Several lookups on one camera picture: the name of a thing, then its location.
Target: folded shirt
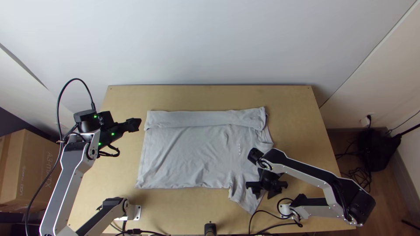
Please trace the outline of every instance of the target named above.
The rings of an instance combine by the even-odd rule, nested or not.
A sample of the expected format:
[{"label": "folded shirt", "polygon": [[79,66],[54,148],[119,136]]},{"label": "folded shirt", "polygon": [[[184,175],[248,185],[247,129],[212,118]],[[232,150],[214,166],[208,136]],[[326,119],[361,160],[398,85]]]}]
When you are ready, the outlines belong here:
[{"label": "folded shirt", "polygon": [[229,188],[229,199],[252,214],[258,181],[251,148],[273,147],[264,107],[229,111],[148,111],[136,188]]}]

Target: power outlet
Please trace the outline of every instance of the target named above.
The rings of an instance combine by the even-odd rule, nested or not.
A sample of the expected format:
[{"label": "power outlet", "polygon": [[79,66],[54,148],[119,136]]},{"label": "power outlet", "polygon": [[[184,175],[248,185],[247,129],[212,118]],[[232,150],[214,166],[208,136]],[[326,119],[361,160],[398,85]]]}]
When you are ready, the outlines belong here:
[{"label": "power outlet", "polygon": [[373,118],[374,113],[370,112],[367,113],[365,117],[363,117],[359,122],[362,125],[362,127],[369,127],[369,125],[372,122],[372,118]]}]

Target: table top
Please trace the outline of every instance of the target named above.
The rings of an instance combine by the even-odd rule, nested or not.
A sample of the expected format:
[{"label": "table top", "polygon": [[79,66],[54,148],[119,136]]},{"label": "table top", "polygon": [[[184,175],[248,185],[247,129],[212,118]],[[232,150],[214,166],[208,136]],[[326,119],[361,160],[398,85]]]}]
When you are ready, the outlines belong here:
[{"label": "table top", "polygon": [[[216,223],[218,234],[247,234],[251,215],[228,199],[228,189],[193,187],[184,189],[134,188],[144,138],[148,110],[223,111],[264,106],[274,147],[290,158],[328,170],[340,176],[327,132],[310,86],[277,85],[130,85],[109,86],[102,111],[111,111],[116,122],[142,118],[140,131],[126,133],[115,141],[119,157],[101,157],[84,175],[69,218],[70,227],[78,229],[96,212],[106,198],[127,197],[131,204],[142,205],[139,221],[128,221],[126,228],[141,228],[165,234],[203,234],[204,224]],[[281,198],[295,198],[299,193],[309,198],[323,197],[321,189],[284,175],[289,183],[282,194],[267,200],[258,210],[278,215]],[[259,212],[252,220],[251,232],[292,222],[281,221]],[[282,226],[271,233],[315,232],[354,229],[341,219],[310,217],[303,228]],[[111,227],[106,233],[116,233]]]}]

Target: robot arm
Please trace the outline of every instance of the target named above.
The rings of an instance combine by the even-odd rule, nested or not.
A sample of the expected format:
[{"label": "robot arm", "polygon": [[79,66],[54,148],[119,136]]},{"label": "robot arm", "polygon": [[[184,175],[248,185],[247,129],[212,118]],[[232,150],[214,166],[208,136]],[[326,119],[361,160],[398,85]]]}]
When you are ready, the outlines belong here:
[{"label": "robot arm", "polygon": [[95,110],[75,113],[74,119],[80,136],[71,134],[64,147],[60,158],[62,171],[39,228],[41,236],[100,235],[114,219],[140,218],[140,206],[131,205],[126,198],[108,198],[103,201],[101,210],[77,231],[67,226],[83,175],[102,155],[100,149],[109,146],[117,151],[111,156],[118,156],[118,148],[111,143],[126,131],[138,131],[141,123],[141,119],[131,118],[119,124],[113,121],[109,111],[97,114]]},{"label": "robot arm", "polygon": [[329,171],[290,159],[280,150],[271,149],[263,154],[253,148],[248,160],[270,174],[277,174],[275,178],[270,177],[268,181],[260,182],[260,186],[251,187],[257,195],[259,189],[281,192],[276,186],[279,185],[278,178],[282,174],[289,174],[324,191],[324,198],[307,198],[300,194],[291,203],[278,205],[282,215],[290,215],[296,221],[310,216],[323,216],[341,218],[349,225],[363,226],[376,205],[373,197],[353,180],[337,177]]}]

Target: white wall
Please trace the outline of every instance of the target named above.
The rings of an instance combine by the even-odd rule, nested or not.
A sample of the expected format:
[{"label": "white wall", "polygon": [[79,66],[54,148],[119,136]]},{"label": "white wall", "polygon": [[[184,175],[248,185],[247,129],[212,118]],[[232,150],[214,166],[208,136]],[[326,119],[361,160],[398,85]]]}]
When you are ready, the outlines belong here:
[{"label": "white wall", "polygon": [[[420,110],[420,104],[415,111],[409,113],[407,116],[403,116],[396,122],[392,123],[389,128],[395,128],[402,124],[405,120],[411,117],[413,114]],[[401,133],[417,124],[420,123],[420,115],[417,115],[410,119],[407,123],[400,126],[398,129],[392,131],[393,135]],[[398,152],[410,174],[411,180],[413,181],[414,187],[418,195],[420,196],[420,128],[413,130],[410,133],[405,134],[401,138],[401,144],[398,147]]]},{"label": "white wall", "polygon": [[5,1],[0,42],[54,95],[86,80],[98,107],[110,84],[311,84],[322,104],[413,2]]},{"label": "white wall", "polygon": [[[57,134],[57,98],[0,49],[0,107],[51,135]],[[60,123],[71,128],[73,113],[60,106]]]},{"label": "white wall", "polygon": [[[395,128],[420,110],[420,1],[418,0],[356,72],[320,108],[327,128],[360,127],[374,112],[373,126]],[[420,115],[394,130],[420,123]],[[420,130],[403,136],[398,152],[420,195]]]}]

